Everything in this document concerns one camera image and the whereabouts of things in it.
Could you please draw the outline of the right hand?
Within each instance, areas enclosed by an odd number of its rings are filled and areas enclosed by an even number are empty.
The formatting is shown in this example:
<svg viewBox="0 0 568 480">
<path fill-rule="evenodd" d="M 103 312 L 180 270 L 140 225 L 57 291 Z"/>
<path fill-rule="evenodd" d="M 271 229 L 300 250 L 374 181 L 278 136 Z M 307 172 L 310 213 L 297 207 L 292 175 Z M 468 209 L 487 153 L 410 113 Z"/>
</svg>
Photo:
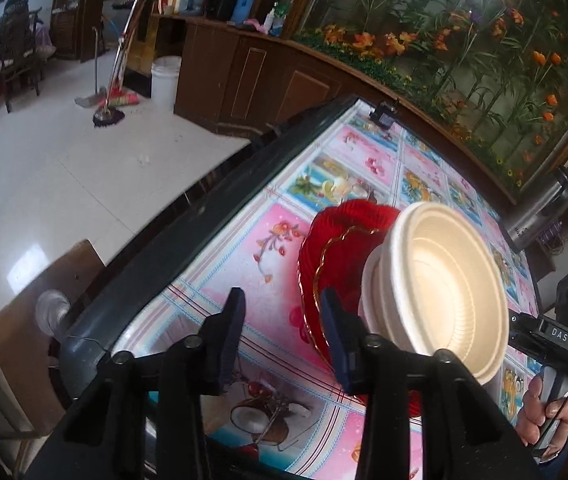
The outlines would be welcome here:
<svg viewBox="0 0 568 480">
<path fill-rule="evenodd" d="M 561 451 L 568 441 L 568 399 L 543 403 L 542 390 L 542 378 L 535 376 L 522 398 L 523 404 L 515 429 L 524 445 L 532 445 L 541 437 L 541 426 L 544 422 L 557 417 L 559 425 L 547 449 L 548 454 L 553 454 Z"/>
</svg>

